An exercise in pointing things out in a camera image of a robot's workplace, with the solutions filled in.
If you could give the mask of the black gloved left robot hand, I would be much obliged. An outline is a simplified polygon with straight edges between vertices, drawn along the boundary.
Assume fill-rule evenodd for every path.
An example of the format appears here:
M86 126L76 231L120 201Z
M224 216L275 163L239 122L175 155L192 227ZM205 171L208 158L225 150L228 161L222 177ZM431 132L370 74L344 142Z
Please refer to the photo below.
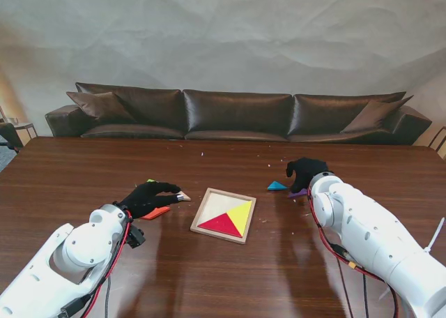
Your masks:
M177 204L181 201L177 185L150 181L138 185L127 197L115 205L127 211L133 219L142 218L155 209Z

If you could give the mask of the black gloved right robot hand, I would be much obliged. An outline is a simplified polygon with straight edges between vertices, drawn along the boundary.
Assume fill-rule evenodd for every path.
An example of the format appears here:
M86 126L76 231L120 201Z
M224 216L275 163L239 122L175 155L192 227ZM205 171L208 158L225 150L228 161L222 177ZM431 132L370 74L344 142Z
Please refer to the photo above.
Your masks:
M286 176L292 177L295 174L295 179L290 187L292 193L300 192L302 189L307 189L311 180L320 173L329 172L326 162L311 158L300 158L291 161L286 166Z

